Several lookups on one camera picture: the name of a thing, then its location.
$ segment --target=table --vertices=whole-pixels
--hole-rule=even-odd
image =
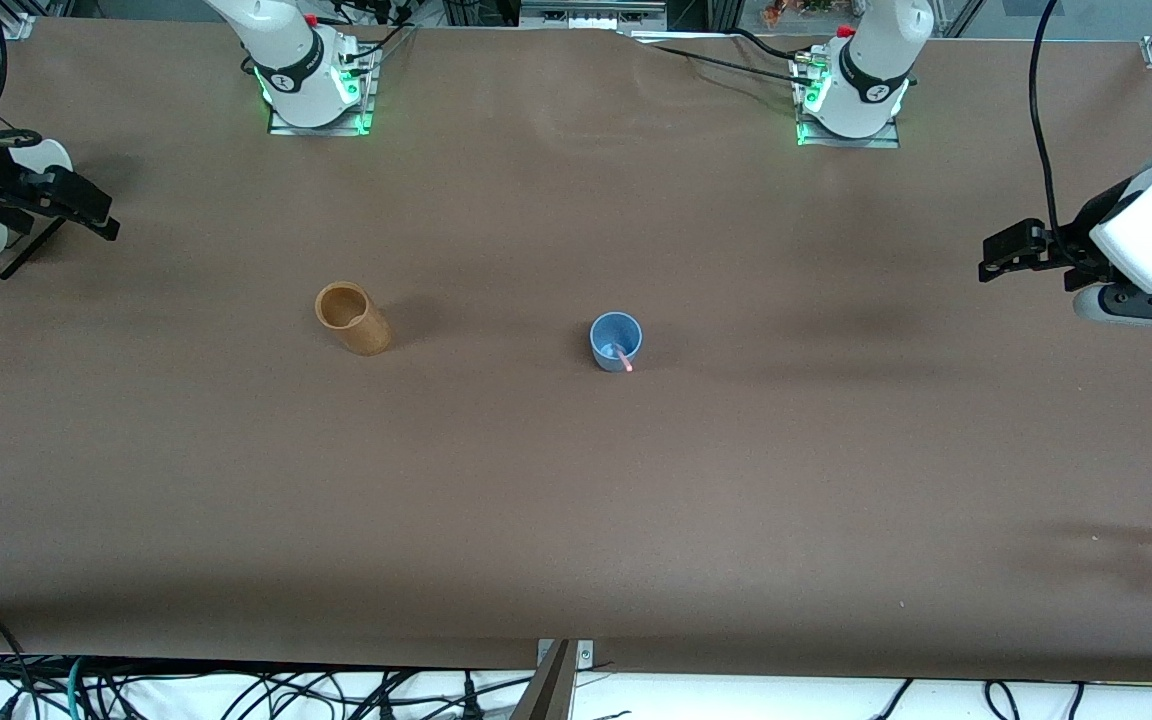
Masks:
[[[1043,212],[1023,41],[932,41],[897,151],[608,32],[419,31],[355,141],[266,136],[219,24],[13,50],[0,114],[123,223],[0,282],[26,650],[1152,679],[1152,331],[975,279]],[[1152,71],[1043,61],[1071,217],[1152,158]],[[394,350],[317,325],[338,279]],[[631,377],[588,356],[612,309]]]

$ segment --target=cylindrical wooden cup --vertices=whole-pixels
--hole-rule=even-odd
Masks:
[[[323,288],[314,301],[314,313],[323,327],[358,355],[378,355],[389,347],[394,333],[367,291],[348,282]]]

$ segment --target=metal base plate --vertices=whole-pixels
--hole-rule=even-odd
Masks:
[[[361,50],[371,50],[374,41],[361,41]],[[380,58],[384,50],[377,50],[366,58],[358,59],[357,69],[362,74],[353,78],[358,83],[358,104],[340,114],[325,126],[302,128],[288,123],[270,108],[270,135],[297,135],[311,137],[356,137],[371,134],[371,119],[376,114],[376,90],[380,82]]]
[[[47,223],[44,232],[36,234],[36,236],[17,236],[13,238],[6,250],[0,253],[0,281],[10,278],[20,270],[20,266],[26,264],[29,258],[32,258],[33,253],[40,247],[46,245],[46,242],[56,234],[61,225],[65,225],[65,219],[55,218]]]
[[[823,82],[823,78],[820,78],[820,76],[823,76],[823,56],[826,54],[826,46],[814,45],[812,47],[812,53],[803,55],[801,59],[803,61],[799,61],[799,59],[788,61],[791,77],[809,78],[814,82],[814,85],[812,86],[794,86],[794,111],[796,115],[796,132],[797,138],[799,138],[799,145],[878,147],[887,150],[900,147],[900,135],[896,132],[895,118],[887,120],[887,124],[884,124],[881,131],[874,132],[872,136],[861,138],[841,137],[836,136],[834,132],[829,132],[826,127],[820,124],[819,119],[803,108],[809,92],[817,92],[819,90],[820,82]]]
[[[900,136],[896,134],[896,120],[887,120],[887,124],[884,124],[881,131],[857,141],[851,137],[838,137],[836,135],[833,135],[833,132],[827,131],[827,129],[820,124],[820,120],[812,118],[812,115],[809,115],[804,113],[802,108],[798,108],[797,135],[799,136],[799,145],[879,147],[888,150],[900,147]]]
[[[552,639],[536,642],[536,666],[545,661],[545,653],[550,652],[550,646],[554,644]],[[594,642],[576,641],[576,669],[589,670],[594,666]]]

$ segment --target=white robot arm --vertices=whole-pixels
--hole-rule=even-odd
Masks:
[[[876,0],[855,35],[813,48],[826,61],[819,90],[805,96],[803,111],[840,137],[881,131],[900,112],[909,70],[935,23],[927,0]]]
[[[1069,268],[1074,309],[1102,323],[1152,325],[1152,160],[1048,229],[1030,218],[984,241],[980,282],[1013,270]]]
[[[361,100],[358,43],[332,26],[311,26],[288,0],[204,0],[238,33],[265,97],[287,123],[316,128]]]

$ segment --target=small blue cup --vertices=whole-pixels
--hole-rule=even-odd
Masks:
[[[634,363],[634,357],[643,347],[643,328],[630,314],[604,313],[589,328],[589,346],[594,351],[598,366],[608,373],[623,373],[626,364],[616,355],[616,346],[626,353],[626,359]]]

